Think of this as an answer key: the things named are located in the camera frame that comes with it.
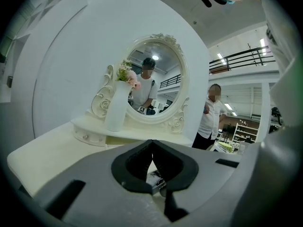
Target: flower bouquet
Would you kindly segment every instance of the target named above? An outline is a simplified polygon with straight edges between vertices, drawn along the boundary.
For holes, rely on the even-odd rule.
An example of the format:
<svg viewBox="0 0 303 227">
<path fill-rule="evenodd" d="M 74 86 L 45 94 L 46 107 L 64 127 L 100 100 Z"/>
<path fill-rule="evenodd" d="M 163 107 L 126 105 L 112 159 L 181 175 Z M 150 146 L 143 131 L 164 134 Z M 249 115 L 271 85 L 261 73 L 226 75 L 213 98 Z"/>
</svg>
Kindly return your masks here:
<svg viewBox="0 0 303 227">
<path fill-rule="evenodd" d="M 130 61 L 123 60 L 117 71 L 117 81 L 127 82 L 134 90 L 139 90 L 141 88 L 141 83 L 137 81 L 136 73 L 131 70 L 131 64 Z"/>
</svg>

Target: white curved panel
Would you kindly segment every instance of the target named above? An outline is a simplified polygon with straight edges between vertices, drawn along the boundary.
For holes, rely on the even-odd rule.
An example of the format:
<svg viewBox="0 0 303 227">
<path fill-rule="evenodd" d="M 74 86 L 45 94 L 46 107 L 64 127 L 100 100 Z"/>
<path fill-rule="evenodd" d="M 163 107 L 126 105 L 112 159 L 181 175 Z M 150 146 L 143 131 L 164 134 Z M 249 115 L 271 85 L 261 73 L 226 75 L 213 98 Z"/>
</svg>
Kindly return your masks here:
<svg viewBox="0 0 303 227">
<path fill-rule="evenodd" d="M 110 64 L 121 59 L 134 39 L 173 35 L 189 67 L 190 101 L 184 133 L 191 140 L 202 116 L 208 82 L 207 48 L 191 26 L 160 0 L 88 0 L 89 5 L 52 44 L 34 97 L 37 136 L 84 114 L 101 88 Z"/>
<path fill-rule="evenodd" d="M 19 56 L 12 85 L 11 103 L 20 115 L 19 127 L 34 138 L 32 102 L 35 82 L 42 60 L 64 25 L 83 7 L 87 0 L 61 0 L 33 28 Z"/>
</svg>

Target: man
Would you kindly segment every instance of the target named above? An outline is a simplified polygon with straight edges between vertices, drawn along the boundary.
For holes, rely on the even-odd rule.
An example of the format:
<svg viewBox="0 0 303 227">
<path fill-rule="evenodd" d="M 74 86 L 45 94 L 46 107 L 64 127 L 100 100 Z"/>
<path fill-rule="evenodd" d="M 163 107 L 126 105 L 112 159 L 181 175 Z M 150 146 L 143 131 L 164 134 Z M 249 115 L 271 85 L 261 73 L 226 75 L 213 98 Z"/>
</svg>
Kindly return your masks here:
<svg viewBox="0 0 303 227">
<path fill-rule="evenodd" d="M 267 20 L 267 42 L 283 75 L 290 62 L 302 49 L 299 33 L 274 0 L 261 0 Z"/>
<path fill-rule="evenodd" d="M 152 104 L 153 99 L 157 98 L 158 86 L 152 79 L 155 66 L 156 61 L 152 58 L 146 58 L 143 61 L 142 73 L 137 75 L 137 80 L 141 83 L 141 89 L 132 92 L 132 107 L 142 114 L 146 114 L 146 110 Z"/>
<path fill-rule="evenodd" d="M 223 104 L 219 101 L 220 96 L 221 87 L 218 84 L 211 85 L 204 106 L 204 114 L 192 148 L 207 149 L 214 144 L 218 135 L 219 122 L 224 120 L 227 114 Z"/>
</svg>

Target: black pants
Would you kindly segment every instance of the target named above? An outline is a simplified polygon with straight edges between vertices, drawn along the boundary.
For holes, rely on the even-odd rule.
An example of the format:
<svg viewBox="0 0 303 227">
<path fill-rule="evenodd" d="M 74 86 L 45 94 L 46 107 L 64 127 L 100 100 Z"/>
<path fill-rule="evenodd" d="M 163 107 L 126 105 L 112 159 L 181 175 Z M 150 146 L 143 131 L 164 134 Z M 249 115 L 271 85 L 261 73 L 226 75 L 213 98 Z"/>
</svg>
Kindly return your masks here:
<svg viewBox="0 0 303 227">
<path fill-rule="evenodd" d="M 211 138 L 212 134 L 210 134 L 209 138 L 206 139 L 202 137 L 199 133 L 197 133 L 192 148 L 207 149 L 208 147 L 214 144 L 214 140 L 211 140 Z"/>
</svg>

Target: white vase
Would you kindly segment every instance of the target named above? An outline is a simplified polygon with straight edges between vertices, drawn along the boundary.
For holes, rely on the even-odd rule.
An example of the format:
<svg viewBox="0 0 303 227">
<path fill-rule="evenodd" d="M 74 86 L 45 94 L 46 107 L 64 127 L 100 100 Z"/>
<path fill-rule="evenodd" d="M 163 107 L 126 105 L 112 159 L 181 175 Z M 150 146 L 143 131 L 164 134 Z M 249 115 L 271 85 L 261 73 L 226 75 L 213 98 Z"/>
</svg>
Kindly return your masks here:
<svg viewBox="0 0 303 227">
<path fill-rule="evenodd" d="M 114 132 L 122 130 L 131 88 L 131 85 L 127 82 L 117 82 L 116 91 L 109 104 L 105 118 L 105 128 L 107 130 Z"/>
</svg>

